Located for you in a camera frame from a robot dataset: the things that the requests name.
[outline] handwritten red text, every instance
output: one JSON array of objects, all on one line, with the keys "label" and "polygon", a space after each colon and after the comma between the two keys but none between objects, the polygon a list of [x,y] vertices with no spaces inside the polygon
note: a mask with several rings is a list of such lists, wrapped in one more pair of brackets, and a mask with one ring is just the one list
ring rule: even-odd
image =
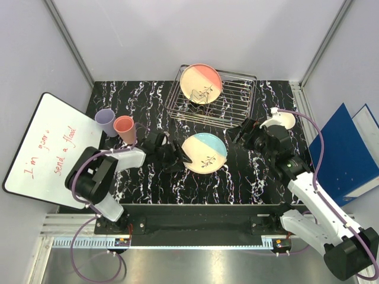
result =
[{"label": "handwritten red text", "polygon": [[57,159],[58,159],[58,162],[57,162],[54,172],[60,176],[62,174],[62,168],[63,168],[63,163],[65,162],[65,158],[61,158],[57,156]]},{"label": "handwritten red text", "polygon": [[49,148],[46,147],[46,142],[47,142],[47,135],[46,134],[43,134],[42,138],[41,138],[41,142],[40,144],[38,145],[38,148],[39,149],[46,149],[47,151],[50,151]]},{"label": "handwritten red text", "polygon": [[76,129],[73,129],[73,128],[70,127],[70,126],[68,126],[68,128],[69,128],[70,134],[68,134],[68,135],[66,135],[66,134],[63,135],[63,139],[66,140],[66,142],[71,143],[71,144],[73,145],[73,147],[75,148],[76,145],[75,145],[75,143],[74,143],[72,140],[73,140],[73,137],[75,136],[75,131],[76,131]]},{"label": "handwritten red text", "polygon": [[24,173],[27,173],[28,175],[30,175],[31,179],[34,179],[33,166],[36,165],[37,159],[38,157],[32,157],[29,162],[29,167],[28,167],[29,169],[24,169]]}]

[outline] purple cup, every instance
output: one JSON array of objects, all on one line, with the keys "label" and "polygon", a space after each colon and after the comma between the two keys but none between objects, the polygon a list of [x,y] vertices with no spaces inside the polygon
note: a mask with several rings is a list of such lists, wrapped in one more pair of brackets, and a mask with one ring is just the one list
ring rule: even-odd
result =
[{"label": "purple cup", "polygon": [[102,130],[109,137],[116,137],[118,134],[116,130],[113,128],[113,123],[116,119],[116,116],[112,109],[104,108],[97,112],[95,115],[95,121],[102,128]]}]

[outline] blue folder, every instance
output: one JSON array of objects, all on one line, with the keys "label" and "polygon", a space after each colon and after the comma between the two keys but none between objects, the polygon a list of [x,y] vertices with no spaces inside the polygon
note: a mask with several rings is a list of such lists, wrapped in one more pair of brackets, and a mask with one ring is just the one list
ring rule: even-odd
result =
[{"label": "blue folder", "polygon": [[[379,176],[379,168],[345,104],[338,108],[321,132],[325,141],[325,153],[318,181],[332,199],[342,206],[354,199],[347,198],[346,195]],[[320,148],[320,137],[317,136],[309,147],[315,168]]]}]

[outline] white wall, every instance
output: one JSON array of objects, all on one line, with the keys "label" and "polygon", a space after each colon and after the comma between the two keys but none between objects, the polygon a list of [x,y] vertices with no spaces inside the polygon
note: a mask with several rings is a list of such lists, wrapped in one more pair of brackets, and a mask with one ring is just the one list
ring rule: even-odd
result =
[{"label": "white wall", "polygon": [[[305,87],[316,122],[323,127],[341,103],[354,115],[367,103],[379,120],[379,1],[355,1]],[[345,206],[379,231],[379,188]]]},{"label": "white wall", "polygon": [[300,80],[343,0],[54,0],[95,80],[207,63]]},{"label": "white wall", "polygon": [[[40,95],[85,110],[90,88],[42,0],[3,0],[0,9],[2,182]],[[55,206],[0,190],[1,283],[24,283],[46,212]]]}]

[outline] orange cup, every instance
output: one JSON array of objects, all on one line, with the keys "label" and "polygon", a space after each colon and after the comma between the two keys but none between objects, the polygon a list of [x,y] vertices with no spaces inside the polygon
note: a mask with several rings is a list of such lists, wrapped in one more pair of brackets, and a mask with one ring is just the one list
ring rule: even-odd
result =
[{"label": "orange cup", "polygon": [[113,128],[126,144],[133,144],[136,140],[136,128],[131,117],[118,117],[113,123]]}]

